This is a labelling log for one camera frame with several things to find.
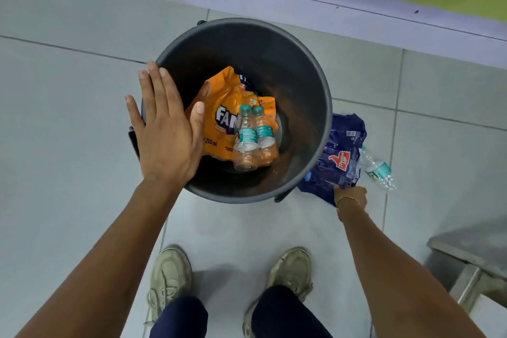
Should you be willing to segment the person's beige shoe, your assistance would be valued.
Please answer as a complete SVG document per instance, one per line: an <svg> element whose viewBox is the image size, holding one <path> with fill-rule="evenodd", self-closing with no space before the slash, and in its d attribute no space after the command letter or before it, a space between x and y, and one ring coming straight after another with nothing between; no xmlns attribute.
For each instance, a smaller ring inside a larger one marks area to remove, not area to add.
<svg viewBox="0 0 507 338"><path fill-rule="evenodd" d="M266 289L282 285L302 303L313 290L312 262L309 252L303 247L295 247L284 252L270 270Z"/></svg>
<svg viewBox="0 0 507 338"><path fill-rule="evenodd" d="M171 302L192 292L193 271L187 254L179 245L169 245L156 257L151 271L144 326L153 326Z"/></svg>

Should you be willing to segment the person's left leg navy trousers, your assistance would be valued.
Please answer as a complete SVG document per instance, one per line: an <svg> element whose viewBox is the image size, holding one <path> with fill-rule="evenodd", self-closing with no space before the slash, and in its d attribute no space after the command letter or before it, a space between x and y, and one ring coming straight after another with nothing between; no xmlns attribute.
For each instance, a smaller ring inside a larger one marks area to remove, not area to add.
<svg viewBox="0 0 507 338"><path fill-rule="evenodd" d="M149 338L205 338L208 313L195 296L183 295L165 307Z"/></svg>

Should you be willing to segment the person's left hand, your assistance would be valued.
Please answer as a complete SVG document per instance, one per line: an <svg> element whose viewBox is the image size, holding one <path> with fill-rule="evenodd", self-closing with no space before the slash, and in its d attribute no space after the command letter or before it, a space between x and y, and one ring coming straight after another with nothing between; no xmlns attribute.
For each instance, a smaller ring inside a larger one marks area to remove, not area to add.
<svg viewBox="0 0 507 338"><path fill-rule="evenodd" d="M138 74L144 103L145 128L134 131L144 180L182 189L194 177L204 146L192 144L190 114L184 110L173 78L162 71L169 114L148 113L149 69Z"/></svg>

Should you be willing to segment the dark blue plastic pack wrap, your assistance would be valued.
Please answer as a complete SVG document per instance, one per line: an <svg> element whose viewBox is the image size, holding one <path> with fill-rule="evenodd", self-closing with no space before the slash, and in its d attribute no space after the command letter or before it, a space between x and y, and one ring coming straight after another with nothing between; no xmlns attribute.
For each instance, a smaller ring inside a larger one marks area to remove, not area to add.
<svg viewBox="0 0 507 338"><path fill-rule="evenodd" d="M297 185L334 205L334 187L355 187L360 178L360 152L367 137L364 121L356 114L333 114L326 145L316 164Z"/></svg>

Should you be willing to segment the person's right leg navy trousers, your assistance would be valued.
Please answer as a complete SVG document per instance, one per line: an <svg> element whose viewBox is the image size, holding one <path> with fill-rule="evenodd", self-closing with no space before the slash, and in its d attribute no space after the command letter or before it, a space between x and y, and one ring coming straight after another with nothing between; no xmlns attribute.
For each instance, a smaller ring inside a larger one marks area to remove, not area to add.
<svg viewBox="0 0 507 338"><path fill-rule="evenodd" d="M265 290L254 307L251 332L255 338L333 338L288 287Z"/></svg>

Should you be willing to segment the clear bottle with teal label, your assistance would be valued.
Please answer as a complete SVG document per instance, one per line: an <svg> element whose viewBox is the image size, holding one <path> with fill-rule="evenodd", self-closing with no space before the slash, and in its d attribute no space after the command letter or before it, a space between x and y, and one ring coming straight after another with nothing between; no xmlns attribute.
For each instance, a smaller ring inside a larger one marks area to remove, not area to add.
<svg viewBox="0 0 507 338"><path fill-rule="evenodd" d="M242 104L234 125L233 165L236 171L249 172L258 168L257 121L248 104Z"/></svg>
<svg viewBox="0 0 507 338"><path fill-rule="evenodd" d="M276 121L267 115L262 106L252 108L256 119L257 146L258 146L258 167L269 167L279 159L278 145L275 140Z"/></svg>
<svg viewBox="0 0 507 338"><path fill-rule="evenodd" d="M390 165L382 158L378 158L364 145L359 149L361 169L381 189L393 191L397 188Z"/></svg>

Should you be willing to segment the person's beige left shoe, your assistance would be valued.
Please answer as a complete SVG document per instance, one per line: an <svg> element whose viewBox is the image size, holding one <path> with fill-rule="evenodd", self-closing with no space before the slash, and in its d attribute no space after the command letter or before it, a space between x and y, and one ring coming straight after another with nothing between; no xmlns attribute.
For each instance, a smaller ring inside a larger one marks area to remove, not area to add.
<svg viewBox="0 0 507 338"><path fill-rule="evenodd" d="M156 257L151 271L144 326L153 326L171 302L192 292L193 271L187 254L179 245L169 245Z"/></svg>

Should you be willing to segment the person's right forearm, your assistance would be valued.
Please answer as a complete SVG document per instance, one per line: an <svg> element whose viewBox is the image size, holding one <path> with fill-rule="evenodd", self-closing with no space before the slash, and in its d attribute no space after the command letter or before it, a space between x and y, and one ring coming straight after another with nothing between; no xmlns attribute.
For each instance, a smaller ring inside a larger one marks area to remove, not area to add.
<svg viewBox="0 0 507 338"><path fill-rule="evenodd" d="M378 338L486 338L422 264L357 207L337 209Z"/></svg>

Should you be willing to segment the person's left forearm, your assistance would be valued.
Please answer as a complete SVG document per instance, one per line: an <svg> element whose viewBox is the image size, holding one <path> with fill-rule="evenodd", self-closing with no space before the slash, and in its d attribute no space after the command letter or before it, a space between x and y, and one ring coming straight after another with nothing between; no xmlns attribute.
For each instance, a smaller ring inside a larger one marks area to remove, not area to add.
<svg viewBox="0 0 507 338"><path fill-rule="evenodd" d="M156 240L184 186L176 179L143 179L15 338L120 338Z"/></svg>

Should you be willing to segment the person's beige right shoe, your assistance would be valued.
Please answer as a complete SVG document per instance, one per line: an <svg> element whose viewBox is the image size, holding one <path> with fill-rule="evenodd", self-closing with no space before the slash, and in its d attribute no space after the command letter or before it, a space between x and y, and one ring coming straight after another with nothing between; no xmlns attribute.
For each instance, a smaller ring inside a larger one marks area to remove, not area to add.
<svg viewBox="0 0 507 338"><path fill-rule="evenodd" d="M282 285L302 303L313 290L312 262L309 252L303 247L295 247L284 252L270 270L266 289Z"/></svg>

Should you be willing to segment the orange plastic pack wrap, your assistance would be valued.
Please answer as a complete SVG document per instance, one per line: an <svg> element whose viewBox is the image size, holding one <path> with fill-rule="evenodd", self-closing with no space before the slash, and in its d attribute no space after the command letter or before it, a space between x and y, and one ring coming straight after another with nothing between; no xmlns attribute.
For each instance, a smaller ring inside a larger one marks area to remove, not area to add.
<svg viewBox="0 0 507 338"><path fill-rule="evenodd" d="M234 126L242 104L263 107L274 133L278 132L275 98L260 97L247 78L237 74L232 66L205 81L186 113L191 113L199 101L205 104L203 152L206 156L220 161L233 160Z"/></svg>

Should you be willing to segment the dark grey plastic bucket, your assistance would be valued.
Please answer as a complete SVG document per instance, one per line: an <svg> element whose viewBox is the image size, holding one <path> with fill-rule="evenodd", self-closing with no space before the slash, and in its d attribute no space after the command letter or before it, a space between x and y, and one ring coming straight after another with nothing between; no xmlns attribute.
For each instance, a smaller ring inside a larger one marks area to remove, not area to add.
<svg viewBox="0 0 507 338"><path fill-rule="evenodd" d="M261 96L275 98L280 159L253 172L203 156L187 191L207 200L246 204L282 201L320 158L332 125L326 76L311 51L286 30L251 18L200 21L155 61L174 79L187 108L206 79L227 66Z"/></svg>

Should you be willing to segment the person's right hand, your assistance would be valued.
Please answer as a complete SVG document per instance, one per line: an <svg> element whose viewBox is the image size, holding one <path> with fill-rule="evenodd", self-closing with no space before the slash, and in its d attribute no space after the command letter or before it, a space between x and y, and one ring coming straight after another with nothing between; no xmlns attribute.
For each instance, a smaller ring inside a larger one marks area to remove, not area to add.
<svg viewBox="0 0 507 338"><path fill-rule="evenodd" d="M334 186L334 201L337 209L357 207L362 210L367 205L367 189L361 186L341 188Z"/></svg>

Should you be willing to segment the person's leg navy trousers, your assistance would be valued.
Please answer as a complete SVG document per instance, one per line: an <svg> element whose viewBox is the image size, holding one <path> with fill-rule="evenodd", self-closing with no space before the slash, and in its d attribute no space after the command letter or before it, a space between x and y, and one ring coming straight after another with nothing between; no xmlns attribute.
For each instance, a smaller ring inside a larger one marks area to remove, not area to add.
<svg viewBox="0 0 507 338"><path fill-rule="evenodd" d="M333 338L288 287L265 290L254 307L251 332L255 338Z"/></svg>
<svg viewBox="0 0 507 338"><path fill-rule="evenodd" d="M208 313L195 296L183 295L165 307L149 338L205 338Z"/></svg>

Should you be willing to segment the grey metal table frame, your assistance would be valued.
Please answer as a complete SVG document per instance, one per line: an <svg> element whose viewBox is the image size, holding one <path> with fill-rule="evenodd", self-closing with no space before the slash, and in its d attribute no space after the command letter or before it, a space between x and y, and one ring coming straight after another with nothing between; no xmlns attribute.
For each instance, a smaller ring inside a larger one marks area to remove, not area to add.
<svg viewBox="0 0 507 338"><path fill-rule="evenodd" d="M427 246L464 264L450 296L486 338L507 338L507 217L438 234Z"/></svg>

